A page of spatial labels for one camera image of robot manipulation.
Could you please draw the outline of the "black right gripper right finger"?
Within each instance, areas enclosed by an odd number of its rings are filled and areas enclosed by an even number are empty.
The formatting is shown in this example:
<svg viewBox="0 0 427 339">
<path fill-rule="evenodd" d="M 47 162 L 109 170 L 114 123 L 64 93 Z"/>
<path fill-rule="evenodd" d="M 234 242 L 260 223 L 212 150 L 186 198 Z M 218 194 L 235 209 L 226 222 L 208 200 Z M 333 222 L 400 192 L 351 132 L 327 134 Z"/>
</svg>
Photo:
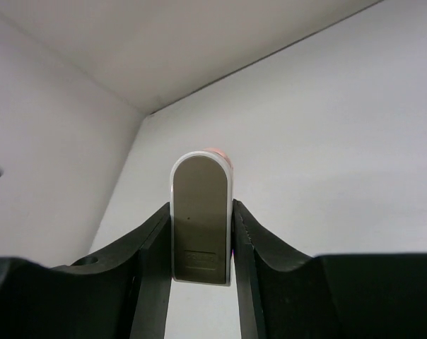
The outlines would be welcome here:
<svg viewBox="0 0 427 339">
<path fill-rule="evenodd" d="M 311 257 L 233 204 L 243 338 L 427 338 L 427 253 Z"/>
</svg>

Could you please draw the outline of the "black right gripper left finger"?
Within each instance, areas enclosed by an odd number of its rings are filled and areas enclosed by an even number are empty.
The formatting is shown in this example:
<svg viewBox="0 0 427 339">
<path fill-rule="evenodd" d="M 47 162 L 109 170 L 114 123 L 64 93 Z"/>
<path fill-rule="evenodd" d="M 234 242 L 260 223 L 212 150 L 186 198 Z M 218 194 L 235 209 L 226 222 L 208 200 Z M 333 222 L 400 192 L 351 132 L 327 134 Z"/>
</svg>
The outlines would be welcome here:
<svg viewBox="0 0 427 339">
<path fill-rule="evenodd" d="M 170 231 L 164 205 L 70 266 L 0 257 L 0 338 L 163 338 Z"/>
</svg>

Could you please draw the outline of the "pink white stapler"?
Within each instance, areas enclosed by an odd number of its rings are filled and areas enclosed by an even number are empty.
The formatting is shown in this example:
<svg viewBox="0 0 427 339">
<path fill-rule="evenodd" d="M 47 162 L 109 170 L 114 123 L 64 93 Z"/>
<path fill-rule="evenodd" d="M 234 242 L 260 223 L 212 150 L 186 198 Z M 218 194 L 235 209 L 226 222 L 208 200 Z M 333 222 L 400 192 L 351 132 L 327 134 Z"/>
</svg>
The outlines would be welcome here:
<svg viewBox="0 0 427 339">
<path fill-rule="evenodd" d="M 214 148 L 187 153 L 170 173 L 172 276 L 207 285 L 230 284 L 233 166 Z"/>
</svg>

